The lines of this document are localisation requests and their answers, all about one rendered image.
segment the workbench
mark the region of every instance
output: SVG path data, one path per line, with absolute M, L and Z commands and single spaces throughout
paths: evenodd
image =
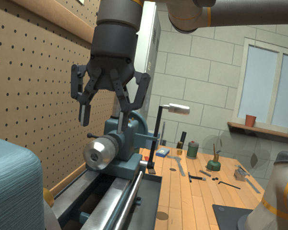
M 177 149 L 166 148 L 170 149 L 168 156 L 178 156 Z M 143 160 L 145 156 L 149 156 L 149 152 L 148 149 L 140 150 Z M 181 158 L 180 163 L 186 176 L 180 174 L 175 159 L 154 156 L 156 175 L 162 176 L 158 212 L 168 214 L 167 220 L 156 219 L 155 230 L 219 230 L 213 204 L 254 209 L 261 202 L 264 189 L 252 176 L 246 178 L 261 192 L 260 194 L 256 193 L 246 181 L 235 180 L 234 172 L 237 169 L 235 164 L 240 164 L 238 160 L 220 156 L 221 170 L 212 172 L 206 169 L 206 165 L 213 159 L 213 155 L 197 153 L 196 159 L 190 160 L 186 158 L 186 154 L 187 151 L 182 150 L 182 155 L 178 156 Z M 206 176 L 199 172 L 200 170 L 212 176 Z M 192 179 L 190 183 L 188 172 L 192 176 L 205 177 L 206 181 Z M 219 180 L 213 181 L 213 177 L 218 177 Z

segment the pegboard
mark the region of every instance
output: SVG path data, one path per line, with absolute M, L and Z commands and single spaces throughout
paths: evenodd
M 39 157 L 47 189 L 84 163 L 82 151 L 91 141 L 86 134 L 102 135 L 112 112 L 115 93 L 100 90 L 91 102 L 89 126 L 78 121 L 79 103 L 70 96 L 71 66 L 86 65 L 90 47 L 0 0 L 0 138 Z
M 84 4 L 78 0 L 56 0 L 56 2 L 64 6 L 92 28 L 96 27 L 96 12 L 99 9 L 99 0 L 84 0 Z

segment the window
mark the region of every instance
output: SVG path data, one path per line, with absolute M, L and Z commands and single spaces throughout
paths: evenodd
M 256 116 L 255 127 L 288 131 L 288 49 L 245 38 L 232 122 L 245 124 Z

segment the terracotta pot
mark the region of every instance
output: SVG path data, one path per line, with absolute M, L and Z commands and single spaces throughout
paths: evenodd
M 245 125 L 248 127 L 253 127 L 256 117 L 251 115 L 246 115 Z

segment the concrete block wall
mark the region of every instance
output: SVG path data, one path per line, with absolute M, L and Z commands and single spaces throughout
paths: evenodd
M 180 34 L 172 27 L 166 5 L 157 3 L 161 38 L 147 123 L 154 129 L 159 105 L 190 107 L 189 116 L 163 111 L 160 130 L 176 147 L 183 131 L 188 142 L 199 143 L 199 152 L 236 158 L 265 189 L 273 163 L 288 144 L 229 132 L 240 77 L 244 37 L 288 48 L 288 25 L 199 28 Z

